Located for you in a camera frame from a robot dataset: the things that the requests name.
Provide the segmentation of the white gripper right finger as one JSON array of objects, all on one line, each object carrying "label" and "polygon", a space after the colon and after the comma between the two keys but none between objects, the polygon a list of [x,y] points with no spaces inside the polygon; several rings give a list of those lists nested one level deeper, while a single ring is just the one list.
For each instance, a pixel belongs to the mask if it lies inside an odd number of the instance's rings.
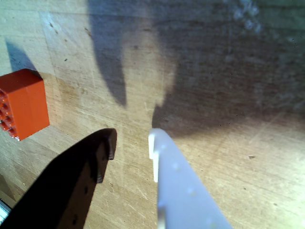
[{"label": "white gripper right finger", "polygon": [[159,229],[230,229],[182,152],[162,129],[149,132],[149,158],[158,184],[157,227]]}]

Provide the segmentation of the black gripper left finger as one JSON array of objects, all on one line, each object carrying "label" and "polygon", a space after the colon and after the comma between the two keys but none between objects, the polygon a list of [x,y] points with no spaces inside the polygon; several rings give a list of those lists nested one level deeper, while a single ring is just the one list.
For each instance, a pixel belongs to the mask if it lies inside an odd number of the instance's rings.
[{"label": "black gripper left finger", "polygon": [[114,159],[117,132],[98,130],[54,158],[11,210],[2,229],[82,229],[96,185]]}]

